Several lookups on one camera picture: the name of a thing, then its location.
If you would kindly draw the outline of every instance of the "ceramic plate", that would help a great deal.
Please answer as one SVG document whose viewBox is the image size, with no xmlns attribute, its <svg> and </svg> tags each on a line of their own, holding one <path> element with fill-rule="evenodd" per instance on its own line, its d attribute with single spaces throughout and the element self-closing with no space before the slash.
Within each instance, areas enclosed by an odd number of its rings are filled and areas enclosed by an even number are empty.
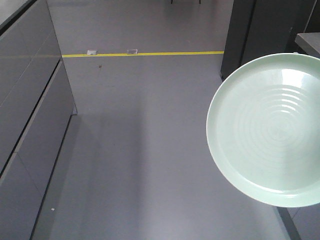
<svg viewBox="0 0 320 240">
<path fill-rule="evenodd" d="M 279 207 L 320 202 L 320 60 L 279 53 L 233 72 L 215 93 L 207 142 L 246 195 Z"/>
</svg>

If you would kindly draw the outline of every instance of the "gray cabinet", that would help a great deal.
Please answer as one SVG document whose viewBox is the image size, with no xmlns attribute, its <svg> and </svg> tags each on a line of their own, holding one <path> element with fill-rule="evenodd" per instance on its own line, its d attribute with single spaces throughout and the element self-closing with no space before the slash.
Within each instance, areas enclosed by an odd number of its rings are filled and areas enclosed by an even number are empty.
<svg viewBox="0 0 320 240">
<path fill-rule="evenodd" d="M 63 62 L 60 62 L 42 97 L 30 127 L 16 151 L 39 192 L 45 193 L 57 153 L 72 114 L 74 99 Z"/>
<path fill-rule="evenodd" d="M 23 10 L 0 35 L 0 240 L 30 238 L 74 108 L 46 0 Z"/>
<path fill-rule="evenodd" d="M 13 154 L 0 180 L 0 239 L 28 240 L 41 200 L 21 159 Z"/>
</svg>

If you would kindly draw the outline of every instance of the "cabinet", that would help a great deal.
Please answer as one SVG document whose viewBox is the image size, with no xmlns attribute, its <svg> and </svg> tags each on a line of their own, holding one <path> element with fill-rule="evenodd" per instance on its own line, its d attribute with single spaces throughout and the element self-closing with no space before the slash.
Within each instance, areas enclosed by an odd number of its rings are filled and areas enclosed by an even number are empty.
<svg viewBox="0 0 320 240">
<path fill-rule="evenodd" d="M 75 106 L 47 1 L 33 2 L 0 35 L 1 240 L 30 239 Z"/>
</svg>

